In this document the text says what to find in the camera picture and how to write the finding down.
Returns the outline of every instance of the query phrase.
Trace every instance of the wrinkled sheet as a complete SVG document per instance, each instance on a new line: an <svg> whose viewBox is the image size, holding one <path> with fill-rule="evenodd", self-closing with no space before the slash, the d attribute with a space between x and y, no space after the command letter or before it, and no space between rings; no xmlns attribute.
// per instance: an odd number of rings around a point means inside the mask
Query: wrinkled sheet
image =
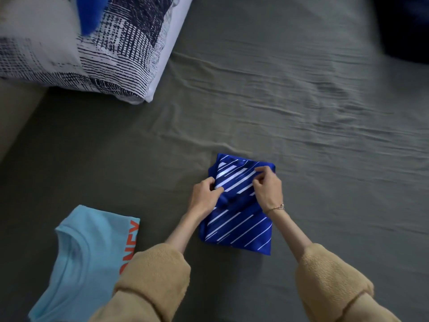
<svg viewBox="0 0 429 322"><path fill-rule="evenodd" d="M194 0L150 104L52 89L0 166L0 312L48 284L54 228L76 205L141 219L164 241L219 152L276 165L314 241L429 319L429 68L383 55L368 0ZM296 268L193 236L175 321L306 321Z"/></svg>

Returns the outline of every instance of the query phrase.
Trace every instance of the person's left hand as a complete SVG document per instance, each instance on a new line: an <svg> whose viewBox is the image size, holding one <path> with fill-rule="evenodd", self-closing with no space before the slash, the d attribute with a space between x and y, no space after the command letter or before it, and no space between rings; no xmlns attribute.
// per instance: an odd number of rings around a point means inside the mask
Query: person's left hand
<svg viewBox="0 0 429 322"><path fill-rule="evenodd" d="M193 186L186 216L196 219L197 223L200 223L212 212L217 200L223 193L222 186L211 190L214 183L215 179L209 177Z"/></svg>

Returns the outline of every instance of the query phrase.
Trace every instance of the tan sweater sleeve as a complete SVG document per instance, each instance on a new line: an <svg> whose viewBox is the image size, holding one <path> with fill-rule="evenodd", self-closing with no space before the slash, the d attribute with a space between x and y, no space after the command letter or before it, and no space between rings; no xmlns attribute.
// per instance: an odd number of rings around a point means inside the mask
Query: tan sweater sleeve
<svg viewBox="0 0 429 322"><path fill-rule="evenodd" d="M170 322L189 285L190 266L168 244L134 255L112 299L89 322Z"/></svg>
<svg viewBox="0 0 429 322"><path fill-rule="evenodd" d="M399 322L373 299L372 282L320 244L305 250L295 279L312 322Z"/></svg>

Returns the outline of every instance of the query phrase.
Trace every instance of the hand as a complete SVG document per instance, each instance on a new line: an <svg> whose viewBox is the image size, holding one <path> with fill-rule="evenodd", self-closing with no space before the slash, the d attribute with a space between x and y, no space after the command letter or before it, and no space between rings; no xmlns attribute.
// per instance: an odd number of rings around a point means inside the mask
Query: hand
<svg viewBox="0 0 429 322"><path fill-rule="evenodd" d="M256 167L262 172L253 180L256 199L264 212L283 203L282 182L269 166Z"/></svg>
<svg viewBox="0 0 429 322"><path fill-rule="evenodd" d="M209 177L193 186L186 216L196 219L197 223L200 223L213 211L217 200L223 193L223 187L211 190L214 183L215 179Z"/></svg>

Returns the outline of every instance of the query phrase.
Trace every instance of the knit sleeve cuff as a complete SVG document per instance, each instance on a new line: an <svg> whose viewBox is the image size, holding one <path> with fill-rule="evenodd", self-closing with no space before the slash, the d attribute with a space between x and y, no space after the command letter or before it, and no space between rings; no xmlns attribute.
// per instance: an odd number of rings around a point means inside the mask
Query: knit sleeve cuff
<svg viewBox="0 0 429 322"><path fill-rule="evenodd" d="M320 322L340 318L360 294L374 295L371 281L320 244L305 249L295 279L307 313Z"/></svg>
<svg viewBox="0 0 429 322"><path fill-rule="evenodd" d="M170 322L189 285L190 266L168 244L158 244L134 255L114 292L128 290L147 299L165 322Z"/></svg>

